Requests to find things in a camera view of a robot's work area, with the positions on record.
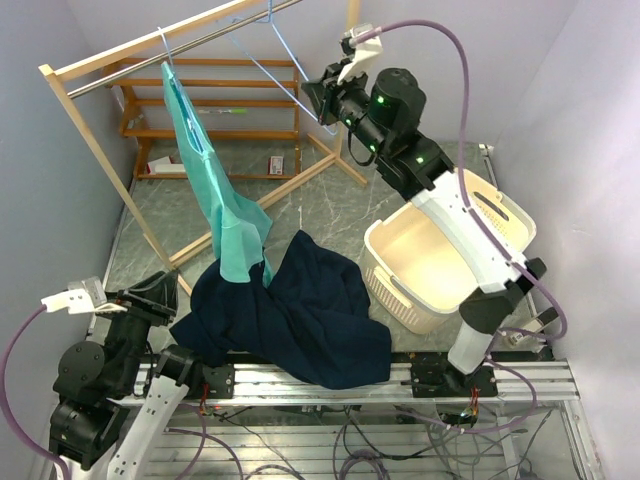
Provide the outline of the navy blue t shirt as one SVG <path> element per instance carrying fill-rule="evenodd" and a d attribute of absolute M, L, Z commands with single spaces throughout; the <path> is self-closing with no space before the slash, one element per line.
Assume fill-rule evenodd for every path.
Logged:
<path fill-rule="evenodd" d="M 256 264 L 248 282 L 232 283 L 219 261 L 211 264 L 196 282 L 189 313 L 170 329 L 176 343 L 211 367 L 231 351 L 247 352 L 332 390 L 389 380 L 390 330 L 370 318 L 354 261 L 298 231 L 268 285 L 264 270 Z"/>

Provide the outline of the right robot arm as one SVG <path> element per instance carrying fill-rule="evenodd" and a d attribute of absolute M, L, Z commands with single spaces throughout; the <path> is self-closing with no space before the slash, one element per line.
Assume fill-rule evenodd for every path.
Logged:
<path fill-rule="evenodd" d="M 383 180 L 426 215 L 470 267 L 477 286 L 461 303 L 463 323 L 440 373 L 450 394 L 465 394 L 476 383 L 498 328 L 546 272 L 539 258 L 495 235 L 472 205 L 461 162 L 453 162 L 418 129 L 426 95 L 406 69 L 387 68 L 371 88 L 359 74 L 343 79 L 345 62 L 329 65 L 316 80 L 303 83 L 322 125 L 343 124 L 369 151 Z"/>

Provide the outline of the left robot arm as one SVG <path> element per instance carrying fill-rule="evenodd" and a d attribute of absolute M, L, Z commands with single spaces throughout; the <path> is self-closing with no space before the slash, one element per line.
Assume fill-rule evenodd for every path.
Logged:
<path fill-rule="evenodd" d="M 47 311 L 93 313 L 109 320 L 101 343 L 81 341 L 58 363 L 49 451 L 59 479 L 139 479 L 176 408 L 203 387 L 203 365 L 191 350 L 171 345 L 159 355 L 133 423 L 121 400 L 133 395 L 148 334 L 165 327 L 178 307 L 178 274 L 158 271 L 114 292 L 91 277 L 43 299 Z"/>

